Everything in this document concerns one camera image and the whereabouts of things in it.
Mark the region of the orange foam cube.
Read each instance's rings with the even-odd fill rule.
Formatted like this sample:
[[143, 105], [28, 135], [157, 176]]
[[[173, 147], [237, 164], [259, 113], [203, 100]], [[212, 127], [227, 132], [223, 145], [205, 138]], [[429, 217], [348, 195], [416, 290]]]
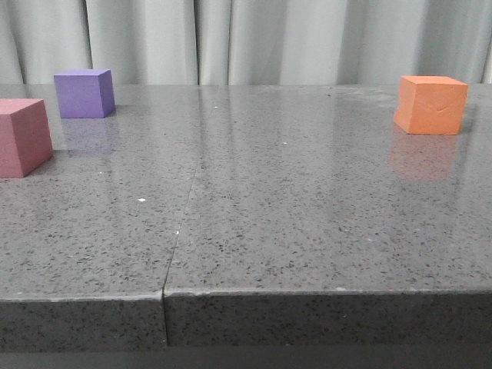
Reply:
[[394, 123], [412, 135], [456, 135], [468, 84], [447, 76], [403, 75]]

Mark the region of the pink foam cube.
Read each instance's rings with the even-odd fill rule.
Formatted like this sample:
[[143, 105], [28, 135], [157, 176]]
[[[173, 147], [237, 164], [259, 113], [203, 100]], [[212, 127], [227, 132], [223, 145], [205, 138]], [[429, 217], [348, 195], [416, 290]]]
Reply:
[[1, 100], [1, 176], [23, 178], [53, 155], [45, 102]]

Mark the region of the grey curtain backdrop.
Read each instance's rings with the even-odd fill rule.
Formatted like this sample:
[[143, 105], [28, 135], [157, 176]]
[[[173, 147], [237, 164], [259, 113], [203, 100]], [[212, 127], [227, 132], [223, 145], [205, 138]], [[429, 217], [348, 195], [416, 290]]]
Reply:
[[148, 85], [491, 80], [489, 1], [3, 1], [1, 80]]

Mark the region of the purple foam cube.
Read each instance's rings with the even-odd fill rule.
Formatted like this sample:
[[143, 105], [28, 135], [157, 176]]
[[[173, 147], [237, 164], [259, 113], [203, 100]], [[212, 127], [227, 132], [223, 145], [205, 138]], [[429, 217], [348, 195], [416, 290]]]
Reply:
[[54, 75], [62, 118], [104, 118], [115, 110], [110, 69], [72, 69]]

